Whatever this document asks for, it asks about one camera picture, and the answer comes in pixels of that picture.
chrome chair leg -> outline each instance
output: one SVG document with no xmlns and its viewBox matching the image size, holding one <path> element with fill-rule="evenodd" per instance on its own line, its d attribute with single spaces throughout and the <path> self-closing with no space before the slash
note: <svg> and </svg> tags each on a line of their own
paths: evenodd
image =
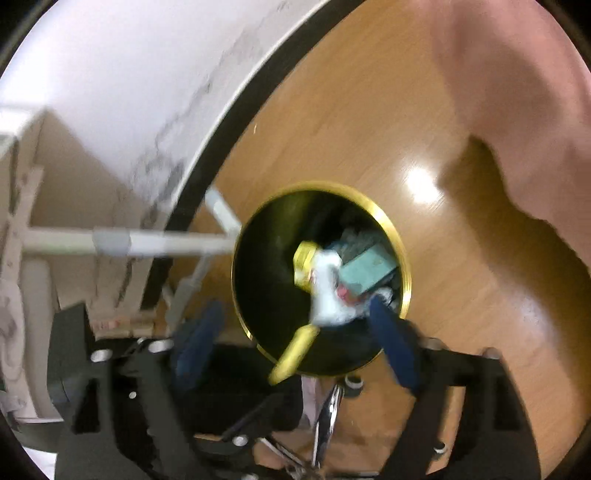
<svg viewBox="0 0 591 480">
<path fill-rule="evenodd" d="M 336 417 L 339 413 L 339 406 L 341 400 L 343 400 L 344 392 L 341 382 L 337 381 L 320 409 L 320 415 L 316 422 L 316 431 L 314 432 L 314 449 L 312 451 L 312 467 L 314 469 L 320 469 L 326 457 L 326 450 L 335 431 Z"/>
</svg>

wooden floor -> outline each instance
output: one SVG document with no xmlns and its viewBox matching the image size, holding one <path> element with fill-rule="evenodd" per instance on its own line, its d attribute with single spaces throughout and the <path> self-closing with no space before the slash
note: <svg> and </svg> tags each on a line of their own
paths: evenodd
<svg viewBox="0 0 591 480">
<path fill-rule="evenodd" d="M 501 350 L 548 474 L 591 414 L 591 281 L 548 225 L 510 204 L 404 3 L 368 0 L 335 28 L 273 94 L 216 183 L 247 220 L 302 180 L 353 186 L 383 208 L 410 255 L 408 317 L 454 350 Z M 203 212 L 193 226 L 214 231 Z M 191 269 L 177 261 L 172 277 Z M 229 275 L 230 259 L 220 260 L 201 298 L 230 303 Z M 244 339 L 237 322 L 227 335 Z M 343 405 L 330 450 L 340 468 L 379 469 L 412 406 L 382 358 L 362 376 L 365 391 Z M 306 435 L 288 441 L 310 446 Z"/>
</svg>

metal bolt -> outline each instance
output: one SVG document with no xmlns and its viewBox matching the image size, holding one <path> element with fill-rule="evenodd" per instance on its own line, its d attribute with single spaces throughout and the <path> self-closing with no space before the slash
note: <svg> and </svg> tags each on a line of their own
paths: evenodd
<svg viewBox="0 0 591 480">
<path fill-rule="evenodd" d="M 493 348 L 493 347 L 485 348 L 485 350 L 482 352 L 482 356 L 484 358 L 490 358 L 492 360 L 500 360 L 501 359 L 500 351 L 498 351 L 496 348 Z"/>
<path fill-rule="evenodd" d="M 428 350 L 439 351 L 445 348 L 445 345 L 439 338 L 425 338 L 423 339 L 422 344 L 423 348 Z"/>
<path fill-rule="evenodd" d="M 92 352 L 90 361 L 93 363 L 106 362 L 112 356 L 113 352 L 111 350 L 96 350 Z"/>
<path fill-rule="evenodd" d="M 172 338 L 167 338 L 166 340 L 156 340 L 148 345 L 148 350 L 152 353 L 160 353 L 165 352 L 166 350 L 170 350 L 174 346 L 174 342 Z"/>
<path fill-rule="evenodd" d="M 246 435 L 238 435 L 232 439 L 232 443 L 237 447 L 244 447 L 248 443 L 248 437 Z"/>
</svg>

chair caster wheel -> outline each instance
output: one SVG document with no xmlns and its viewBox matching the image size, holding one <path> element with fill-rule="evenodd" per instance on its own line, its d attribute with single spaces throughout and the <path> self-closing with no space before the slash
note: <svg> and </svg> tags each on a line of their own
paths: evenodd
<svg viewBox="0 0 591 480">
<path fill-rule="evenodd" d="M 343 379 L 343 389 L 345 398 L 357 398 L 363 391 L 363 380 L 357 375 L 347 375 Z"/>
</svg>

gold rim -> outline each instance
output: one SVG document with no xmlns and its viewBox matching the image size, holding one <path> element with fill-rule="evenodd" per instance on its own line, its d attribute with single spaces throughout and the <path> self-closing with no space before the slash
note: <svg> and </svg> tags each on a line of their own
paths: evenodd
<svg viewBox="0 0 591 480">
<path fill-rule="evenodd" d="M 243 225 L 241 232 L 238 235 L 238 238 L 236 239 L 236 244 L 234 247 L 234 257 L 232 258 L 232 272 L 230 274 L 230 282 L 232 283 L 232 301 L 234 303 L 234 309 L 236 310 L 236 314 L 238 315 L 240 325 L 242 325 L 242 329 L 244 330 L 244 333 L 246 333 L 246 336 L 251 341 L 256 343 L 256 349 L 259 350 L 260 353 L 262 353 L 267 359 L 269 359 L 274 364 L 277 363 L 277 359 L 270 355 L 263 347 L 261 347 L 261 345 L 258 343 L 256 338 L 254 338 L 253 334 L 246 326 L 244 318 L 242 318 L 242 312 L 240 311 L 240 307 L 238 306 L 238 302 L 236 301 L 236 290 L 234 288 L 234 259 L 236 251 L 238 250 L 238 246 L 240 245 L 240 241 L 242 240 L 242 233 L 246 231 L 246 227 L 250 224 L 251 220 L 256 216 L 256 214 L 260 212 L 264 207 L 266 207 L 267 204 L 269 204 L 269 202 L 279 197 L 283 197 L 284 195 L 287 195 L 289 193 L 301 192 L 303 190 L 316 190 L 318 192 L 333 193 L 335 195 L 344 197 L 345 199 L 353 202 L 354 204 L 368 212 L 376 220 L 378 225 L 382 228 L 382 230 L 388 237 L 388 240 L 390 240 L 390 244 L 392 245 L 392 248 L 396 253 L 397 260 L 400 264 L 400 271 L 402 277 L 402 300 L 400 302 L 399 314 L 400 318 L 406 318 L 408 308 L 410 306 L 412 279 L 410 274 L 410 263 L 408 262 L 408 254 L 406 252 L 406 249 L 404 248 L 404 244 L 402 243 L 402 239 L 400 238 L 398 231 L 394 227 L 394 224 L 390 221 L 390 219 L 384 213 L 384 211 L 378 205 L 376 205 L 376 203 L 373 200 L 371 200 L 369 197 L 366 197 L 363 193 L 359 192 L 358 190 L 355 190 L 353 187 L 342 185 L 340 183 L 333 183 L 330 181 L 305 181 L 281 189 L 275 195 L 271 196 L 266 201 L 264 201 L 259 206 L 259 208 L 257 208 L 256 211 L 251 215 L 248 221 Z M 365 365 L 362 365 L 359 368 L 367 367 L 367 365 L 369 365 L 377 357 L 379 357 L 383 351 L 383 349 L 380 350 L 369 362 L 367 362 Z M 316 375 L 310 372 L 297 371 L 296 373 L 312 377 L 322 377 L 322 375 Z M 331 375 L 331 377 L 338 377 L 350 373 L 352 372 L 343 372 L 339 375 Z"/>
</svg>

